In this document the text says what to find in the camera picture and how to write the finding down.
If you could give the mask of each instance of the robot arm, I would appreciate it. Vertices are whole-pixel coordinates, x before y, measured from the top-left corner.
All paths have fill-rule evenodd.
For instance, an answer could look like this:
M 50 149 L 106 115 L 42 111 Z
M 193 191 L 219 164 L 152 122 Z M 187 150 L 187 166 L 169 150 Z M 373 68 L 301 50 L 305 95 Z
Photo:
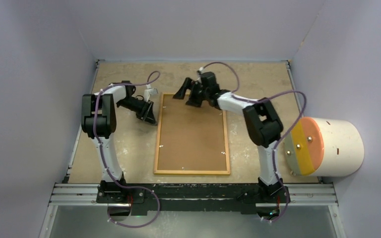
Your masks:
M 266 101 L 254 104 L 249 101 L 257 100 L 233 96 L 229 90 L 220 89 L 213 72 L 200 74 L 200 80 L 186 78 L 173 98 L 184 99 L 188 89 L 190 89 L 190 95 L 186 105 L 200 107 L 202 101 L 206 100 L 212 107 L 233 112 L 245 118 L 249 137 L 258 148 L 261 167 L 259 183 L 263 183 L 269 194 L 279 190 L 281 185 L 273 169 L 272 148 L 280 139 L 283 125 L 272 103 Z
M 121 83 L 130 84 L 130 81 L 122 81 Z M 110 172 L 116 180 L 122 179 L 123 170 L 117 160 L 113 139 L 113 133 L 116 130 L 115 103 L 117 107 L 122 106 L 136 112 L 136 117 L 139 120 L 151 125 L 157 125 L 152 111 L 154 103 L 149 100 L 149 97 L 156 94 L 157 90 L 151 88 L 151 86 L 147 86 L 147 89 L 144 91 L 145 96 L 142 100 L 133 97 L 135 90 L 136 87 L 132 85 L 114 86 L 106 90 L 101 95 L 98 112 L 95 112 L 98 93 L 85 94 L 82 96 L 81 128 L 87 133 L 88 137 L 91 138 L 97 151 L 99 151 L 100 144 L 93 132 L 94 114 L 98 113 L 96 123 L 97 135 L 103 146 L 106 165 L 110 168 Z M 112 179 L 103 165 L 101 153 L 98 153 L 98 156 L 102 168 L 102 180 L 111 182 Z

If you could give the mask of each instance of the cork board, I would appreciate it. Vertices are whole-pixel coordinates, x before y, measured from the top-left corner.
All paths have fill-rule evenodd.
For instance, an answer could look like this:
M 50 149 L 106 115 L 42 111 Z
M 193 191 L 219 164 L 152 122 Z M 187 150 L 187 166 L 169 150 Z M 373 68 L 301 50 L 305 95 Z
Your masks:
M 200 108 L 162 94 L 154 173 L 157 175 L 229 175 L 225 111 L 204 102 Z

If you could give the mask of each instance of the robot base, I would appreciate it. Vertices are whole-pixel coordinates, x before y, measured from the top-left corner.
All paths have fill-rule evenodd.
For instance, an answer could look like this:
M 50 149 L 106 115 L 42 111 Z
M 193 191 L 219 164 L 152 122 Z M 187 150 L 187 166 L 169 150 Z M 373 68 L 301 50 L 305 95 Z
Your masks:
M 258 214 L 268 218 L 278 215 L 279 201 L 284 202 L 284 190 L 269 194 L 260 183 L 130 183 L 153 190 L 160 199 L 162 211 L 233 211 L 241 214 Z M 144 189 L 123 189 L 113 182 L 101 181 L 97 203 L 128 203 L 133 198 L 131 215 L 143 216 L 157 209 L 154 196 Z M 271 206 L 256 207 L 257 203 Z

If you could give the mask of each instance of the white wall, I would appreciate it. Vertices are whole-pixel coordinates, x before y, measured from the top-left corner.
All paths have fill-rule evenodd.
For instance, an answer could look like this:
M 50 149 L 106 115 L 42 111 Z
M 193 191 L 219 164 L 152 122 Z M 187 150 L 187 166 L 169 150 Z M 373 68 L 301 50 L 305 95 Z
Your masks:
M 348 237 L 381 237 L 381 0 L 327 0 L 292 63 L 306 115 L 359 130 L 365 160 L 334 179 Z
M 63 0 L 0 0 L 0 237 L 37 237 L 93 57 Z
M 288 60 L 324 0 L 69 0 L 94 57 Z

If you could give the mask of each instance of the table surface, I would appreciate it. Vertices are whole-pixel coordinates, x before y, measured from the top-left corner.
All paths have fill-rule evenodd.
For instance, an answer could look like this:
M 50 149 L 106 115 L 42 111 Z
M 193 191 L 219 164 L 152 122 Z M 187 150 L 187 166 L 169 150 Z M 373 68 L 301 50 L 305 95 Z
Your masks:
M 205 62 L 151 62 L 122 63 L 104 62 L 98 69 L 93 92 L 110 83 L 129 80 L 132 83 L 143 83 L 148 75 L 158 70 L 159 80 L 151 84 L 159 93 L 175 93 L 186 77 L 196 79 L 196 70 L 206 65 Z M 286 64 L 277 63 L 230 63 L 240 78 L 240 89 L 236 93 L 248 98 L 269 97 L 276 93 L 291 90 L 292 85 Z M 231 71 L 222 65 L 212 65 L 206 71 L 216 74 L 217 82 L 222 89 L 233 90 L 237 83 Z M 145 87 L 137 87 L 136 95 L 142 95 Z M 152 96 L 154 115 L 158 118 L 160 95 Z M 284 124 L 284 130 L 294 122 L 299 110 L 294 95 L 287 94 L 272 101 Z M 131 183 L 246 183 L 257 182 L 260 174 L 257 147 L 250 140 L 242 116 L 227 114 L 227 128 L 230 149 L 229 176 L 185 176 L 154 175 L 155 146 L 157 127 L 139 121 L 135 113 L 125 108 L 116 108 L 117 129 L 115 147 L 119 164 L 124 170 L 125 179 Z M 286 183 L 312 182 L 317 177 L 295 177 L 290 175 L 284 159 L 283 144 L 278 147 L 278 168 Z M 97 150 L 91 139 L 81 132 L 73 160 L 69 183 L 99 183 L 101 167 Z

